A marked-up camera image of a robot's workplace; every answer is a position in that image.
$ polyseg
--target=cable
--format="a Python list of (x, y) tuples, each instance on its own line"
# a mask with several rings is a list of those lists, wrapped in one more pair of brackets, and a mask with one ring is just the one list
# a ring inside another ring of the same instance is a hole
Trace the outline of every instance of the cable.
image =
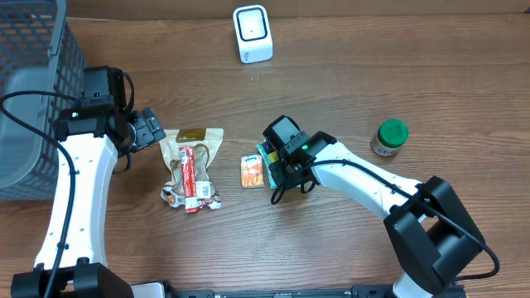
[[(347, 166), (352, 166), (352, 167), (358, 168), (358, 169), (362, 170), (363, 172), (365, 172), (366, 174), (371, 175), (375, 180), (378, 180), (383, 185), (385, 185), (388, 188), (390, 188), (392, 191), (397, 192), (400, 195), (402, 195), (402, 196), (404, 196), (404, 197), (406, 197), (408, 199), (414, 199), (416, 203), (418, 203), (422, 208), (424, 208), (424, 210), (434, 214), (439, 219), (444, 221), (446, 224), (449, 224), (452, 228), (454, 228), (454, 229), (460, 231), (461, 233), (463, 233), (466, 237), (468, 237), (469, 239), (473, 240), (473, 242), (475, 242), (482, 250), (484, 250), (486, 253), (488, 253), (489, 257), (491, 257), (491, 260), (494, 263), (494, 269), (491, 272), (475, 274), (475, 275), (468, 275), (468, 276), (458, 276), (455, 279), (455, 281), (466, 281), (466, 280), (477, 280), (477, 279), (489, 278), (489, 277), (495, 276), (497, 273), (499, 273), (499, 271), (500, 271), (499, 258), (495, 255), (494, 251), (491, 248), (489, 248), (489, 246), (486, 243), (484, 243), (484, 242), (480, 241), (479, 239), (477, 239), (477, 237), (473, 236), (473, 234), (471, 234), (470, 232), (468, 232), (467, 230), (462, 228), (460, 225), (458, 225), (454, 221), (448, 219), (441, 212), (439, 212), (436, 209), (432, 208), (430, 205), (426, 204), (425, 202), (423, 202), (423, 201), (421, 201), (419, 199), (415, 199), (413, 195), (408, 194), (404, 190), (400, 189), (397, 185), (385, 180), (383, 177), (381, 177), (380, 175), (377, 175), (376, 173), (374, 173), (370, 169), (366, 168), (365, 166), (361, 166), (358, 163), (355, 163), (355, 162), (352, 162), (352, 161), (347, 161), (347, 160), (316, 161), (316, 162), (311, 163), (308, 166), (304, 166), (300, 171), (310, 170), (314, 166), (323, 166), (323, 165), (330, 165), (330, 164), (341, 164), (341, 165), (347, 165)], [(285, 186), (284, 185), (287, 183), (287, 180), (288, 180), (287, 176), (288, 176), (288, 173), (286, 172), (285, 180), (278, 186), (278, 188), (272, 194), (271, 202), (274, 202), (273, 204), (278, 204), (280, 199), (282, 199), (283, 194), (285, 192)], [(282, 192), (280, 194), (280, 197), (275, 200), (276, 194), (277, 194), (278, 190), (280, 189), (280, 187), (282, 187)], [(301, 192), (304, 193), (303, 185), (301, 185)]]
[(123, 77), (127, 80), (127, 82), (129, 82), (129, 86), (131, 86), (131, 96), (129, 97), (129, 103), (127, 104), (127, 107), (125, 107), (125, 109), (123, 110), (127, 117), (129, 117), (133, 112), (134, 107), (134, 85), (128, 73), (123, 72)]
[(46, 286), (46, 291), (44, 293), (44, 298), (49, 298), (51, 297), (53, 293), (54, 281), (55, 281), (55, 277), (57, 276), (57, 269), (59, 268), (60, 260), (63, 256), (63, 251), (65, 250), (66, 234), (68, 233), (68, 227), (70, 225), (70, 217), (72, 215), (72, 209), (74, 207), (75, 167), (74, 167), (74, 161), (72, 161), (72, 157), (70, 156), (70, 154), (68, 154), (68, 151), (56, 139), (48, 136), (44, 132), (41, 132), (40, 130), (36, 129), (35, 127), (23, 122), (19, 118), (16, 118), (11, 113), (9, 113), (6, 110), (6, 108), (3, 106), (3, 103), (10, 98), (13, 98), (19, 95), (28, 95), (28, 94), (55, 96), (55, 97), (74, 100), (74, 101), (76, 101), (77, 98), (73, 96), (69, 96), (69, 95), (56, 94), (53, 92), (46, 92), (46, 91), (36, 91), (36, 90), (13, 92), (10, 94), (6, 94), (0, 98), (0, 111), (2, 111), (2, 113), (4, 113), (6, 117), (10, 118), (12, 121), (17, 123), (18, 125), (36, 133), (38, 136), (47, 140), (51, 145), (57, 147), (57, 149), (59, 149), (59, 151), (65, 156), (66, 162), (68, 162), (68, 167), (70, 168), (70, 193), (68, 197), (68, 204), (66, 206), (65, 223), (63, 223), (62, 232), (60, 234), (60, 241), (59, 243), (57, 243), (57, 255), (55, 256), (55, 261), (51, 269), (50, 280), (48, 281), (48, 285)]

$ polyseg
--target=jar with green lid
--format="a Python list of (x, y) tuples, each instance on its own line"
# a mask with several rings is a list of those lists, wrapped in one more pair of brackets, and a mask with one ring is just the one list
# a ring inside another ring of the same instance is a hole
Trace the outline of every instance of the jar with green lid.
[(391, 156), (408, 139), (408, 128), (401, 120), (390, 119), (385, 121), (378, 132), (372, 137), (370, 145), (372, 150), (380, 156)]

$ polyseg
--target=wooden table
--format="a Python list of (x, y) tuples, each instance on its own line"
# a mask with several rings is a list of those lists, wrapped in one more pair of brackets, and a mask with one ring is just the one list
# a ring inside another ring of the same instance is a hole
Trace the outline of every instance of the wooden table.
[[(498, 254), (501, 273), (467, 281), (470, 297), (530, 290), (530, 18), (526, 15), (343, 17), (271, 21), (274, 58), (241, 65), (231, 20), (71, 22), (91, 65), (127, 71), (137, 108), (165, 128), (221, 127), (210, 167), (223, 208), (196, 215), (159, 197), (170, 179), (160, 147), (133, 156), (110, 185), (110, 269), (130, 283), (257, 290), (394, 282), (402, 270), (381, 220), (316, 188), (242, 190), (240, 157), (285, 113), (396, 174), (448, 180)], [(394, 158), (369, 139), (388, 118), (411, 135)], [(51, 201), (0, 203), (0, 296), (30, 271)], [(489, 271), (481, 254), (465, 273)]]

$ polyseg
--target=plastic bin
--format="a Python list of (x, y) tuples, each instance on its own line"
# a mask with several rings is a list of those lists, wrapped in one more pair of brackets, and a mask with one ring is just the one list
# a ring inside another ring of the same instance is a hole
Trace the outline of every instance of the plastic bin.
[[(0, 95), (37, 89), (80, 96), (86, 60), (66, 24), (66, 0), (0, 2)], [(67, 99), (24, 95), (7, 110), (52, 135)], [(0, 199), (53, 199), (57, 150), (0, 115)]]

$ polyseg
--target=red stick package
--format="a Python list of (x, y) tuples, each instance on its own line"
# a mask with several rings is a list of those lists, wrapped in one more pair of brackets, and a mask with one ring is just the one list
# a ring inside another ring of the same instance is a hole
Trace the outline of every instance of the red stick package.
[(193, 147), (180, 147), (182, 164), (182, 183), (184, 185), (185, 211), (194, 213), (200, 210), (195, 188), (195, 162)]

